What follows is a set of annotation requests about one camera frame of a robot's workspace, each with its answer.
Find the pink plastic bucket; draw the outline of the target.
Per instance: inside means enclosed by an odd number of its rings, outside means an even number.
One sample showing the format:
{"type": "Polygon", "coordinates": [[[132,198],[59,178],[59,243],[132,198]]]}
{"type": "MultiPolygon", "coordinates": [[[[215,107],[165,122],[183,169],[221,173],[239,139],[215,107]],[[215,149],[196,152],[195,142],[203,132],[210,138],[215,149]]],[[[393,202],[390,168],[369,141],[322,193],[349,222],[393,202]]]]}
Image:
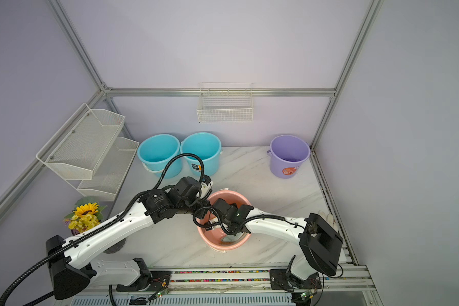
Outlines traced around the pink plastic bucket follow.
{"type": "MultiPolygon", "coordinates": [[[[249,200],[236,191],[221,190],[209,196],[209,202],[214,205],[216,200],[223,199],[228,204],[235,204],[238,208],[242,205],[251,205],[249,200]]],[[[217,252],[228,252],[243,246],[251,237],[250,233],[238,233],[236,235],[227,235],[220,226],[207,230],[197,228],[201,238],[206,245],[217,252]]]]}

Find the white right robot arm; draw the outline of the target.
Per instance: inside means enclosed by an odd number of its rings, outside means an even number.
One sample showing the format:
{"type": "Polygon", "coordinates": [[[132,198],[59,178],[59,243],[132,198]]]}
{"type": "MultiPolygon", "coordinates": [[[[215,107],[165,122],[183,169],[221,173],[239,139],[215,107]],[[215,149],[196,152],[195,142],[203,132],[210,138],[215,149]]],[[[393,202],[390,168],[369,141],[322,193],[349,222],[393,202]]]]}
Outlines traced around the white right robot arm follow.
{"type": "Polygon", "coordinates": [[[214,216],[202,224],[219,226],[226,235],[265,234],[299,246],[302,255],[294,255],[284,272],[283,284],[304,288],[309,278],[318,274],[336,278],[343,238],[333,226],[332,215],[311,213],[306,218],[273,215],[251,205],[240,208],[216,200],[209,212],[214,216]]]}

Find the teal bucket being wiped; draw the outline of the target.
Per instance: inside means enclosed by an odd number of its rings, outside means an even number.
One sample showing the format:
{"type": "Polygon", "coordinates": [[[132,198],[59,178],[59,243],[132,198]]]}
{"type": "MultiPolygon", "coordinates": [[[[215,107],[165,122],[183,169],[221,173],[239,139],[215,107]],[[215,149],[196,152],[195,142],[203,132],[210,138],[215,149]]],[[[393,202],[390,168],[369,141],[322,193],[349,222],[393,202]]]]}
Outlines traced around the teal bucket being wiped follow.
{"type": "Polygon", "coordinates": [[[168,162],[181,152],[181,142],[169,134],[159,134],[144,140],[137,152],[144,168],[160,178],[168,162]]]}

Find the teal bucket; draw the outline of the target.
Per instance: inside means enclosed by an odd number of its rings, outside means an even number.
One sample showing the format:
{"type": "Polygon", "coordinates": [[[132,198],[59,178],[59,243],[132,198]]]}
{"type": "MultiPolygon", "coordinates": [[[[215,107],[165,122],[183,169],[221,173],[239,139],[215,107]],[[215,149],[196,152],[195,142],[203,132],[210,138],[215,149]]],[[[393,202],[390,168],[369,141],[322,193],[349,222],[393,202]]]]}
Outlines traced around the teal bucket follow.
{"type": "Polygon", "coordinates": [[[181,143],[181,153],[198,156],[204,163],[204,174],[209,177],[219,170],[221,152],[220,139],[207,132],[192,134],[181,143]]]}

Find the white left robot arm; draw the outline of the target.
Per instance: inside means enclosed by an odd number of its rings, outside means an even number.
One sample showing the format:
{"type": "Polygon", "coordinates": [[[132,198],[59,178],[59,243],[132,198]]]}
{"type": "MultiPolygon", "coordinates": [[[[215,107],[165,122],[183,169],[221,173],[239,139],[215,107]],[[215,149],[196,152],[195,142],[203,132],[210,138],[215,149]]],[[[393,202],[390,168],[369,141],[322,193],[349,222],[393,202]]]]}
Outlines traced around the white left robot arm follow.
{"type": "Polygon", "coordinates": [[[99,226],[64,240],[47,241],[53,296],[65,300],[93,286],[116,285],[124,291],[148,288],[153,276],[141,258],[129,261],[101,261],[97,257],[130,235],[176,214],[201,218],[197,210],[209,205],[212,180],[184,177],[172,187],[141,192],[120,214],[99,226]]]}

